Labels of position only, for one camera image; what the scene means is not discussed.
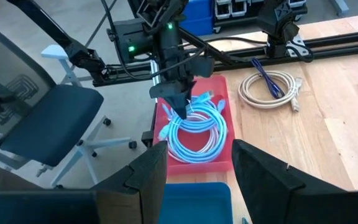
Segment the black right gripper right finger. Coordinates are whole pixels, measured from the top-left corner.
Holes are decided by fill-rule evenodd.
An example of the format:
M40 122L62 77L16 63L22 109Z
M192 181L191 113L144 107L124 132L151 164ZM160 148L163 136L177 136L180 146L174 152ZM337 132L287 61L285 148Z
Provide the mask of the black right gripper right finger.
M309 175L241 139L232 142L232 163L253 223L358 224L358 191Z

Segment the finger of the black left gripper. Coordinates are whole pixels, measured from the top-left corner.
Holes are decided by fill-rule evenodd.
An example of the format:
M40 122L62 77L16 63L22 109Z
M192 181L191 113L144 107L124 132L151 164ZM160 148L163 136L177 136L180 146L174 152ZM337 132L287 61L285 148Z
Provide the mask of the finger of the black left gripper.
M182 93L179 82L159 83L150 88L151 98L163 98L182 118Z
M191 83L187 84L185 90L181 93L180 97L180 118L186 119L187 117L187 106L191 102L191 92L193 87L195 86L196 81L192 81Z

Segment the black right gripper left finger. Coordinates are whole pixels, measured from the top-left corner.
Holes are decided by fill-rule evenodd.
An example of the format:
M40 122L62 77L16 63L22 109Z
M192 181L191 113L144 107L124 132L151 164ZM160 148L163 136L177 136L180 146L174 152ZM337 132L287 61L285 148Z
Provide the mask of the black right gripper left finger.
M43 189L0 168L0 223L157 223L167 142L90 189Z

